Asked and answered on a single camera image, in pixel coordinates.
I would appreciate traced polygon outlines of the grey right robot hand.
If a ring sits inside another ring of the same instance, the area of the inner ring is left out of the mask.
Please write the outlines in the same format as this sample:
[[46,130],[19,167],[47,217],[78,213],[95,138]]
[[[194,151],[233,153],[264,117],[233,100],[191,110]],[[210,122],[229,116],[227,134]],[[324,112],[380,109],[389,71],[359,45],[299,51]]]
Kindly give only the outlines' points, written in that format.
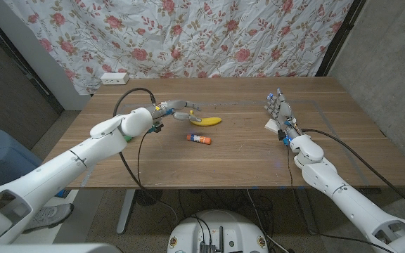
[[297,125],[297,120],[290,104],[279,88],[277,88],[275,94],[270,93],[266,97],[264,109],[271,116],[265,128],[277,134],[280,141],[284,139],[291,141],[302,135],[302,131]]

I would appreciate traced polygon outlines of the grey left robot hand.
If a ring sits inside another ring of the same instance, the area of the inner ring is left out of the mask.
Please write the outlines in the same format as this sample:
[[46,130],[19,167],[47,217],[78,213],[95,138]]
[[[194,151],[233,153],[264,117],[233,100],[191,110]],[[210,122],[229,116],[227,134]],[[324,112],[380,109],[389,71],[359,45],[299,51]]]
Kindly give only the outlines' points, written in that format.
[[199,107],[194,103],[186,100],[169,100],[147,107],[147,110],[152,115],[153,121],[158,122],[163,117],[173,116],[174,119],[180,121],[196,121],[201,122],[201,118],[191,115],[189,112],[179,112],[184,108],[193,108],[199,110]]

